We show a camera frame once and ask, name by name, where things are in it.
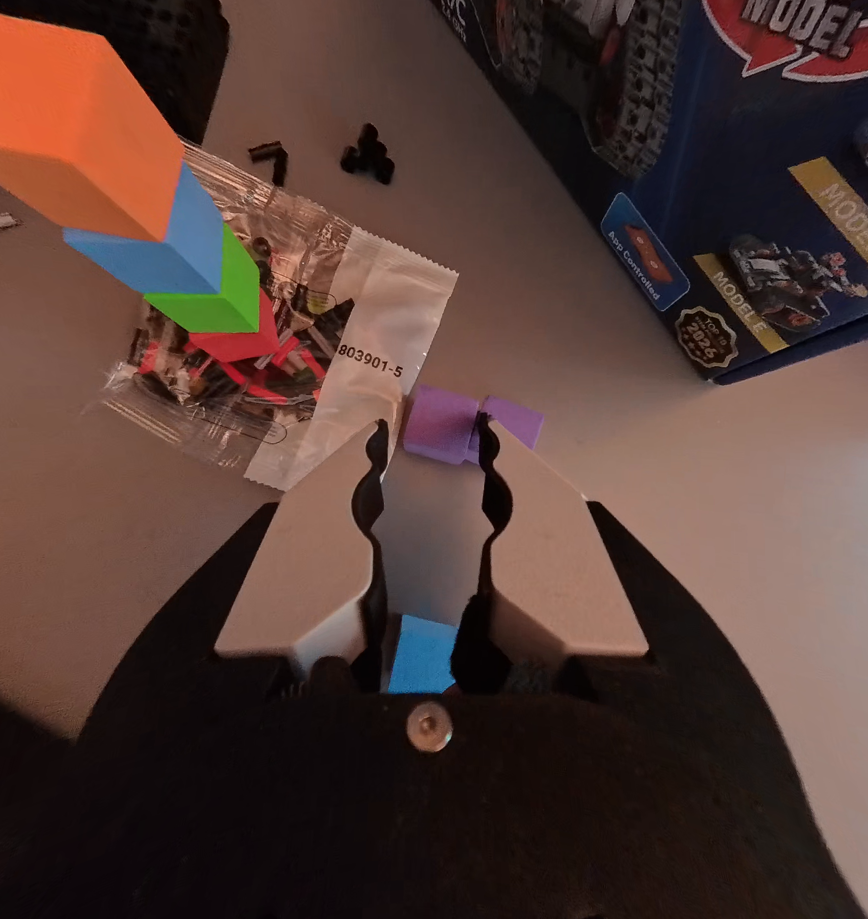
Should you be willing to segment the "green foam cube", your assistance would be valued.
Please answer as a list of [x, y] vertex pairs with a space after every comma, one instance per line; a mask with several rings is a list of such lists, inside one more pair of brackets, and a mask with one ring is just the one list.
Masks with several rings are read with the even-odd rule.
[[217, 293], [144, 293], [145, 300], [194, 334], [255, 333], [259, 326], [259, 271], [230, 224], [223, 224]]

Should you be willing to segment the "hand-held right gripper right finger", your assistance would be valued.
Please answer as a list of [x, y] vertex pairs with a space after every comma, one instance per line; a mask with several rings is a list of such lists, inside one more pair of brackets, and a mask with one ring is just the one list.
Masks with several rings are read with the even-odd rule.
[[451, 654], [464, 693], [498, 693], [515, 668], [578, 683], [580, 661], [643, 660], [649, 642], [588, 500], [486, 413], [476, 418], [492, 526]]

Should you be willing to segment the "blue robot kit box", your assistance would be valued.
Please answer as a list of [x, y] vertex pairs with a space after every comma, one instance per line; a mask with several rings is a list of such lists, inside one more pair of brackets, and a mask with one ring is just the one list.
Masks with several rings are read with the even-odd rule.
[[868, 1], [430, 5], [699, 374], [868, 340]]

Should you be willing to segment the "orange foam cube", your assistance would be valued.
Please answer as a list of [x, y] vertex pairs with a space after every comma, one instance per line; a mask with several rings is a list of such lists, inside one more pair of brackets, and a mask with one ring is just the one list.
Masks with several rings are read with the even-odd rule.
[[62, 227], [159, 243], [182, 162], [107, 40], [0, 14], [0, 186]]

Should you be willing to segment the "clear plastic parts bag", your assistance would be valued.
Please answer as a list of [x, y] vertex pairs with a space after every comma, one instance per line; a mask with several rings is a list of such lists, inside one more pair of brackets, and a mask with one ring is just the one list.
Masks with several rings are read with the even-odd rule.
[[458, 275], [185, 143], [267, 282], [279, 348], [229, 361], [152, 306], [97, 404], [202, 462], [287, 491], [368, 423], [394, 447]]

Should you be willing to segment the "blue foam cube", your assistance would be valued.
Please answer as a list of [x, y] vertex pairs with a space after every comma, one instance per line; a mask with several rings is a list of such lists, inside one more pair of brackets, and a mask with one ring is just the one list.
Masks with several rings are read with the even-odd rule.
[[179, 174], [163, 241], [64, 228], [64, 241], [139, 293], [219, 293], [223, 217], [187, 164]]
[[403, 615], [387, 692], [441, 694], [452, 686], [451, 654], [457, 633], [454, 626]]

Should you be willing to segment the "red foam cube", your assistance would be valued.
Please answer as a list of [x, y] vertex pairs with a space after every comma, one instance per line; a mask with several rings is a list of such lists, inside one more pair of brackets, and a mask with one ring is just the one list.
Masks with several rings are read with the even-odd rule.
[[259, 291], [256, 332], [190, 333], [189, 344], [223, 362], [272, 355], [279, 349], [279, 335], [272, 306], [271, 297], [265, 291]]

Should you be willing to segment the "purple foam cube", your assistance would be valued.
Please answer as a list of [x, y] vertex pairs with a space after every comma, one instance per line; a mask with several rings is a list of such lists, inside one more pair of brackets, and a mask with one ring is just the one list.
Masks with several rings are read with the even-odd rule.
[[476, 465], [479, 463], [479, 434], [476, 421], [481, 413], [496, 420], [528, 449], [535, 449], [543, 428], [543, 414], [494, 395], [487, 396], [482, 403], [477, 403], [474, 399], [465, 399], [463, 415], [466, 418], [465, 425], [469, 429], [465, 461]]
[[451, 466], [462, 465], [478, 413], [476, 399], [421, 384], [415, 391], [405, 422], [403, 449], [409, 454]]

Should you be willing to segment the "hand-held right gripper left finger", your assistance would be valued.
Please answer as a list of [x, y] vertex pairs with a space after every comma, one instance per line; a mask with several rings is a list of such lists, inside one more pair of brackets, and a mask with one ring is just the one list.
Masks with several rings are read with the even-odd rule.
[[371, 422], [279, 501], [217, 637], [222, 658], [281, 657], [298, 680], [340, 658], [359, 688], [382, 683], [388, 606], [382, 549], [390, 459], [385, 420]]

